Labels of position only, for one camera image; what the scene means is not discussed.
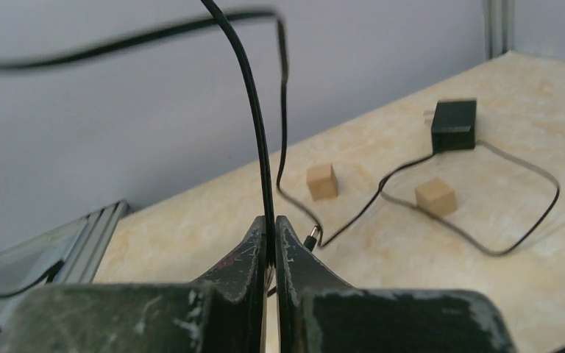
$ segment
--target small brown cube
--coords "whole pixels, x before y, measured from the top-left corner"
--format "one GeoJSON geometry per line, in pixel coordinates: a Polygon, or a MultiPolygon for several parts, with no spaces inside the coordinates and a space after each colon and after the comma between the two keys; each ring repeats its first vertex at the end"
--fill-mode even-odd
{"type": "Polygon", "coordinates": [[[332,163],[310,167],[306,172],[306,185],[314,201],[336,197],[338,186],[332,163]]]}
{"type": "Polygon", "coordinates": [[[439,178],[415,188],[417,206],[442,217],[456,211],[456,191],[439,178]]]}

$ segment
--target power adapter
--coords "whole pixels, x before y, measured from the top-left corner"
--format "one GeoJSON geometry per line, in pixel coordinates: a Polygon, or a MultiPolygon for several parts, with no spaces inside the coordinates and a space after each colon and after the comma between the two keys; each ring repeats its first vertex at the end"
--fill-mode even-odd
{"type": "Polygon", "coordinates": [[[432,152],[475,147],[476,99],[438,101],[432,120],[432,152]]]}

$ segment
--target wooden cube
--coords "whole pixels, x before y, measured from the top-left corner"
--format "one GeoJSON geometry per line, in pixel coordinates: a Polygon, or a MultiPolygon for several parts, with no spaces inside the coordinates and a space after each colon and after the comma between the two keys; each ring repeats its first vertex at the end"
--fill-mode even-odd
{"type": "Polygon", "coordinates": [[[338,186],[333,164],[310,167],[306,172],[306,185],[314,201],[336,197],[338,186]]]}
{"type": "Polygon", "coordinates": [[[442,217],[456,210],[456,191],[439,178],[415,188],[417,206],[442,217]]]}

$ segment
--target gray wall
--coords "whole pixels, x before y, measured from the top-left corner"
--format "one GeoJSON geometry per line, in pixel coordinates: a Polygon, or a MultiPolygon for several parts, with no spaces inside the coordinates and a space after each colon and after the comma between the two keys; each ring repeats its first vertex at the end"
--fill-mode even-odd
{"type": "Polygon", "coordinates": [[[565,1],[516,0],[514,48],[565,60],[565,1]]]}
{"type": "MultiPolygon", "coordinates": [[[[287,18],[291,142],[484,60],[481,1],[219,4],[263,2],[287,18]]],[[[0,58],[204,12],[197,0],[0,0],[0,58]]],[[[274,26],[241,25],[238,34],[276,151],[274,26]]],[[[256,158],[241,72],[220,31],[66,70],[0,76],[0,250],[117,199],[154,204],[256,158]]]]}

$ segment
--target beige tabletop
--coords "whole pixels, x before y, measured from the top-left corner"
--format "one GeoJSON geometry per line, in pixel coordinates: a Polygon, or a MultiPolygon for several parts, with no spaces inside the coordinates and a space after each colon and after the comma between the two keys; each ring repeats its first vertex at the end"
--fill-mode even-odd
{"type": "MultiPolygon", "coordinates": [[[[297,143],[283,187],[312,208],[326,235],[352,217],[398,165],[431,152],[439,99],[477,97],[477,137],[547,169],[562,194],[513,254],[490,258],[440,224],[383,199],[316,256],[359,288],[465,288],[502,312],[521,352],[565,344],[565,63],[509,53],[297,143]],[[333,163],[339,196],[313,202],[306,170],[333,163]]],[[[271,156],[276,171],[278,154],[271,156]]],[[[456,189],[447,219],[493,249],[506,247],[544,212],[554,187],[488,150],[449,153],[393,178],[386,190],[414,200],[414,187],[441,177],[456,189]]],[[[257,163],[121,220],[95,282],[187,282],[209,269],[263,213],[257,163]]],[[[281,198],[301,239],[312,223],[281,198]]],[[[268,301],[267,352],[278,351],[276,299],[268,301]]]]}

